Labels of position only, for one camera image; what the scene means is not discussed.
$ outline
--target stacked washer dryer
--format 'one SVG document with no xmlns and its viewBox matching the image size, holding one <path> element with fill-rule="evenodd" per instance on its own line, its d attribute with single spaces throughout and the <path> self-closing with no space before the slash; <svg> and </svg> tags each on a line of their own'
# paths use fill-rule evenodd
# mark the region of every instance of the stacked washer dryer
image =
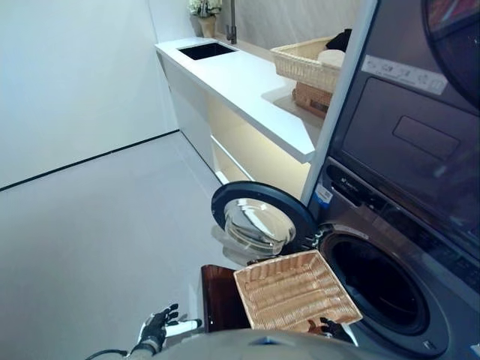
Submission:
<svg viewBox="0 0 480 360">
<path fill-rule="evenodd" d="M 378 1 L 308 208 L 249 182 L 212 200 L 258 254 L 319 248 L 364 314 L 360 347 L 480 358 L 479 8 Z"/>
</svg>

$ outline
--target flower vase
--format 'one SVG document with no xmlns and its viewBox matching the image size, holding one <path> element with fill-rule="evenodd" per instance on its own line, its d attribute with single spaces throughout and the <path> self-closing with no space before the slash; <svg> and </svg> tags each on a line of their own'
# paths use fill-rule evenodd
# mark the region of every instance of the flower vase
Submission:
<svg viewBox="0 0 480 360">
<path fill-rule="evenodd" d="M 213 38 L 215 36 L 215 23 L 217 22 L 217 18 L 215 16 L 199 17 L 198 22 L 202 26 L 204 38 Z"/>
</svg>

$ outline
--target white countertop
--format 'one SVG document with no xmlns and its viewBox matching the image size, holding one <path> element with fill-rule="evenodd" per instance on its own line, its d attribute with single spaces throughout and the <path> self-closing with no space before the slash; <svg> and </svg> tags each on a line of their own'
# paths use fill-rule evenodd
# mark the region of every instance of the white countertop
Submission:
<svg viewBox="0 0 480 360">
<path fill-rule="evenodd" d="M 179 51 L 181 48 L 211 42 L 219 41 L 192 37 L 159 43 L 156 47 L 162 56 L 168 56 L 196 84 L 220 98 L 231 110 L 297 161 L 310 161 L 315 151 L 311 139 L 311 123 L 306 124 L 302 118 L 263 97 L 279 89 L 292 89 L 295 83 L 278 76 L 272 62 L 240 49 L 201 60 L 193 60 Z"/>
</svg>

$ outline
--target woven basket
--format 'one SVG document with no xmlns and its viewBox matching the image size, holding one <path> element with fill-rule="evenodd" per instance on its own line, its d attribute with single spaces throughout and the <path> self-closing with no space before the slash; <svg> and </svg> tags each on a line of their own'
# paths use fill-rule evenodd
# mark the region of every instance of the woven basket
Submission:
<svg viewBox="0 0 480 360">
<path fill-rule="evenodd" d="M 362 319 L 317 250 L 281 256 L 234 274 L 252 329 L 308 332 L 320 317 L 351 324 Z"/>
<path fill-rule="evenodd" d="M 321 37 L 272 49 L 277 74 L 333 93 L 341 68 L 317 60 L 332 38 Z"/>
<path fill-rule="evenodd" d="M 316 116 L 325 118 L 329 110 L 332 93 L 297 82 L 292 96 L 295 103 Z"/>
</svg>

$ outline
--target folded towel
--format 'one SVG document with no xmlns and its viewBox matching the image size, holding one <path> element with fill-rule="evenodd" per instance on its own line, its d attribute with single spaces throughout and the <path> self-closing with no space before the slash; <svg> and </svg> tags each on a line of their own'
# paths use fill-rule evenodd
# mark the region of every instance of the folded towel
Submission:
<svg viewBox="0 0 480 360">
<path fill-rule="evenodd" d="M 340 50 L 324 50 L 318 55 L 318 61 L 324 65 L 341 68 L 344 63 L 345 52 Z"/>
</svg>

